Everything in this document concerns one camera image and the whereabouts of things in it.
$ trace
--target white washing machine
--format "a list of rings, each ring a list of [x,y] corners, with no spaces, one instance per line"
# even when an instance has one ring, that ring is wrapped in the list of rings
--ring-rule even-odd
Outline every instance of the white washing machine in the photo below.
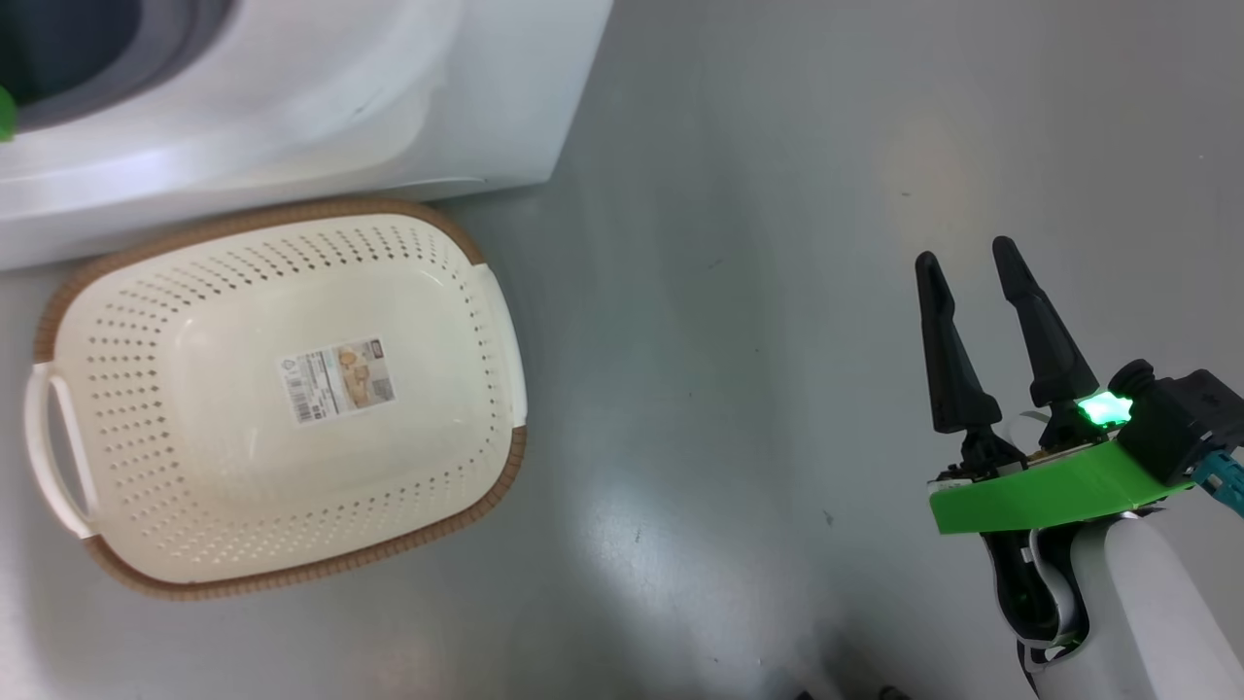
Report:
[[[0,86],[20,106],[0,143],[0,269],[279,201],[542,182],[610,6],[0,0]]]

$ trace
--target sticker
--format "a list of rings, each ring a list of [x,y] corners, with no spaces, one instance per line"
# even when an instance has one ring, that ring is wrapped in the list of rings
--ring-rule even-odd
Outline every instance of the sticker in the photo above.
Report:
[[[379,337],[312,349],[276,366],[299,426],[397,400]]]

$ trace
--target white plastic basket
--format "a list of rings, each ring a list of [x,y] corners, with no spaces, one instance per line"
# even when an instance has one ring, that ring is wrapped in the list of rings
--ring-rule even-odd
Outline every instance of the white plastic basket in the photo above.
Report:
[[[81,506],[52,459],[50,388]],[[109,573],[173,598],[315,578],[478,520],[525,421],[493,272],[443,216],[388,200],[93,262],[49,305],[26,393],[52,511]]]

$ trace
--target basket rim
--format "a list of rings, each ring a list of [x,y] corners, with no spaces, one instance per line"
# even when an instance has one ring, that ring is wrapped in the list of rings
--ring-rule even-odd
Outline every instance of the basket rim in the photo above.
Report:
[[[328,219],[338,216],[355,216],[368,214],[399,214],[420,219],[432,224],[449,236],[454,244],[462,249],[466,260],[471,265],[484,262],[475,241],[458,224],[449,220],[439,211],[399,199],[384,198],[335,198],[300,204],[285,204],[245,211],[241,214],[224,215],[204,221],[198,225],[175,233],[151,242],[146,242],[121,252],[114,252],[98,257],[81,266],[73,272],[49,300],[35,332],[34,361],[42,364],[55,361],[56,338],[60,332],[61,321],[78,295],[100,277],[118,269],[141,262],[143,260],[188,247],[208,240],[225,237],[251,230],[272,228],[291,223]],[[510,451],[498,476],[496,482],[470,507],[424,526],[419,530],[401,535],[398,537],[378,542],[376,545],[320,560],[297,567],[251,574],[245,577],[225,578],[203,583],[172,583],[149,577],[122,560],[104,541],[102,535],[93,535],[82,541],[91,558],[109,576],[121,584],[151,596],[167,601],[203,601],[209,598],[221,598],[243,593],[253,593],[270,588],[280,588],[294,583],[301,583],[323,578],[330,574],[358,568],[401,552],[413,550],[439,540],[452,532],[457,532],[470,523],[484,517],[489,511],[501,502],[509,492],[522,464],[522,455],[526,450],[526,426],[515,428],[511,433]]]

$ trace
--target green object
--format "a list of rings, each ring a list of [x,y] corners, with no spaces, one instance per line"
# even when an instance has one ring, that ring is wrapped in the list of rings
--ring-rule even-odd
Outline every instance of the green object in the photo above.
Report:
[[[1115,441],[1030,470],[939,491],[929,507],[942,535],[1036,530],[1131,511],[1192,482],[1163,486]]]
[[[1080,403],[1088,420],[1100,426],[1126,424],[1132,420],[1132,400],[1120,399],[1108,392],[1090,397]]]
[[[12,140],[17,131],[17,103],[4,87],[0,87],[0,142]]]

